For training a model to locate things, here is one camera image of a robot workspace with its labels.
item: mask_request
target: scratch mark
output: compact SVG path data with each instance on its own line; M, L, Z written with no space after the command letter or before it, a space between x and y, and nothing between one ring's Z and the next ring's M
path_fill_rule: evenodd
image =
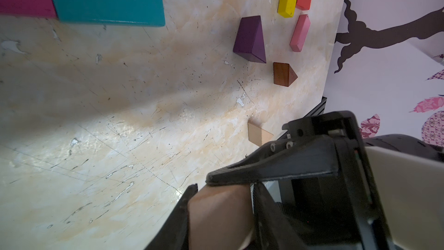
M186 176L186 178L183 180L183 182L182 182L182 184L180 185L180 186L182 186L183 185L183 183L185 182L185 180L194 172L194 171L196 171L197 170L197 168L196 169L194 169L190 174L188 174L188 176Z
M81 206L80 208L78 208L75 212L73 212L70 216L68 216L68 217L66 217L66 219L65 220L63 220L63 222L65 222L66 220L68 220L71 216L73 216L74 214L76 214L76 213L78 213L79 211L81 211L84 207L86 207L87 205L90 205L90 204L92 204L92 202L90 202L90 203L87 203L86 205L84 205L84 206Z
M102 55L97 53L97 56L96 56L96 65L99 64L100 61L102 61Z
M91 91L91 89L88 89L91 93L93 93L94 95L96 95L97 97L99 96L99 95L97 95L96 93L94 93L93 91Z
M110 210L105 211L102 215L106 214L108 211L110 211ZM96 220L99 219L99 218L101 218L102 215L100 215L99 217L97 217ZM92 220L90 221L90 223L91 223L91 222L92 222Z
M242 90L245 92L245 94L247 95L248 99L254 104L254 102L251 100L251 98L248 96L247 92L245 91L244 87L242 87L242 84L237 81L239 83L239 85L241 86Z
M106 206L109 206L110 204L114 203L114 201L116 201L117 199L119 199L119 197L122 196L122 194L125 193L125 191L127 191L128 189L130 189L130 187L133 186L133 185L134 185L134 181L132 181L132 182L130 183L130 185L129 185L127 188L125 188L124 191L120 192L119 195L117 195L117 197L116 197L114 200L112 200L110 203L108 203Z
M174 178L174 180L176 181L176 183L178 183L177 180L176 180L176 177L175 177L174 174L173 174L173 171L171 171L171 168L170 168L169 166L168 166L168 169L170 170L171 175L173 175L173 178Z
M207 136L210 134L211 129L208 131ZM205 141L205 139L207 138L207 136L205 136L205 138L203 138L203 141Z

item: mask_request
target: table surface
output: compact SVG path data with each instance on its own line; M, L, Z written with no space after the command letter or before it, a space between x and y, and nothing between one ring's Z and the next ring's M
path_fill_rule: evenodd
M257 148L248 120L278 135L320 102L343 0L290 19L279 0L163 1L162 28L0 16L5 249L142 249L188 185ZM267 64L233 53L253 15ZM273 62L299 78L273 84Z

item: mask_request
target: pink leaf decal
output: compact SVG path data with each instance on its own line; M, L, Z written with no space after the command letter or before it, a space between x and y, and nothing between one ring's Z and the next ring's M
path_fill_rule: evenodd
M441 70L439 73L436 73L436 74L432 75L427 80L430 80L430 79L444 79L444 69Z
M378 114L374 114L370 119L362 121L359 128L362 138L374 137L379 130L380 122Z
M438 111L422 126L422 140L431 145L444 146L444 111Z
M444 106L444 97L431 97L418 103L411 112L423 113L430 110L436 110L442 106Z

